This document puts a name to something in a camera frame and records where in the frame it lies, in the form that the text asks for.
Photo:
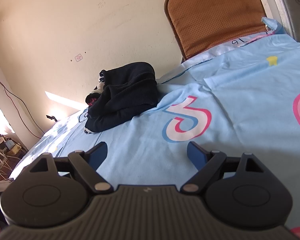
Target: ribbed gray surface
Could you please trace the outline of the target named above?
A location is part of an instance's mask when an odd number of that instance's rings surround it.
[[[285,228],[247,232],[213,218],[194,196],[174,186],[120,186],[94,197],[75,220],[50,229],[10,226],[0,240],[296,240]]]

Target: perforated headboard cushion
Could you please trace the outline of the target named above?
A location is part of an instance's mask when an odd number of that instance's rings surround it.
[[[261,0],[166,0],[164,10],[183,58],[266,31]]]

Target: light blue bedsheet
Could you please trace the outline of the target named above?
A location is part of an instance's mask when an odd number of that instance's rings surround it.
[[[85,134],[81,112],[58,122],[11,176],[42,152],[67,156],[105,141],[98,172],[114,187],[180,187],[197,172],[186,155],[195,141],[228,156],[254,153],[293,196],[287,226],[300,226],[300,43],[276,34],[187,68],[158,80],[156,108],[113,129]]]

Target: yellow star print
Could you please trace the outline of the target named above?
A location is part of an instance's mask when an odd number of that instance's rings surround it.
[[[269,62],[269,66],[272,66],[272,65],[277,65],[277,60],[278,60],[278,57],[277,56],[270,56],[270,57],[267,57],[267,61]]]

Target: triangular hole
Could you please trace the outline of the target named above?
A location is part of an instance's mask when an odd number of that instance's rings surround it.
[[[30,170],[30,172],[42,172],[48,171],[47,159],[42,158],[39,162]]]
[[[246,171],[263,172],[253,159],[247,160]]]

